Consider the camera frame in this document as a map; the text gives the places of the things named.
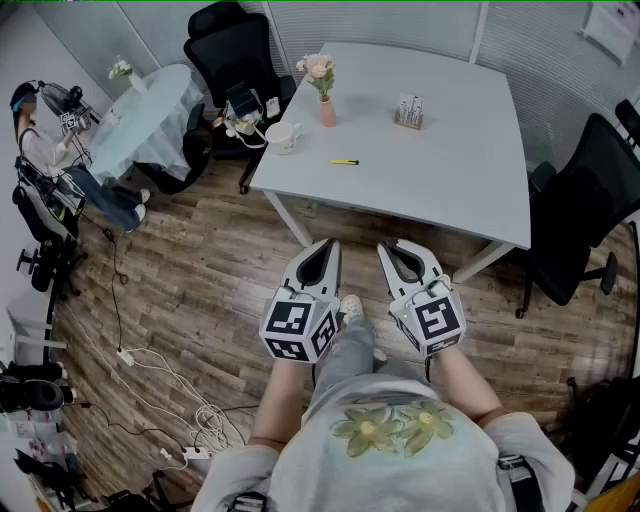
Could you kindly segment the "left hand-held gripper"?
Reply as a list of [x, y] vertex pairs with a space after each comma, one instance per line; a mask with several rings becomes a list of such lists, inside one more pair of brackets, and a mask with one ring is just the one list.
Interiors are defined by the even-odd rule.
[[335, 238], [312, 244], [287, 264], [280, 283], [283, 287], [266, 301], [259, 330], [274, 359], [319, 361], [339, 330], [336, 296], [340, 283], [341, 246]]

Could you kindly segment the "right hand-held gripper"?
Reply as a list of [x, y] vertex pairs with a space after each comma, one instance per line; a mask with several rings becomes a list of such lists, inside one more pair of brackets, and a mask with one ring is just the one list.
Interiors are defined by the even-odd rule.
[[[380, 242], [377, 250], [389, 294], [395, 299], [389, 314], [416, 350], [430, 358], [460, 343], [466, 332], [460, 296], [449, 277], [441, 274], [433, 252], [399, 238]], [[433, 276], [406, 295], [411, 285]]]

